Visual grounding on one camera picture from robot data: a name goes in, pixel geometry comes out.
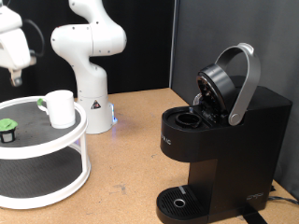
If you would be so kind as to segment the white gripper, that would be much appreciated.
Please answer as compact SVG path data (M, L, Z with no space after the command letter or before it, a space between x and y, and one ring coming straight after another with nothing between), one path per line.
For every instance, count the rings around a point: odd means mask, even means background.
M18 28L0 34L0 66L9 69L11 84L22 84L21 70L31 62L24 32Z

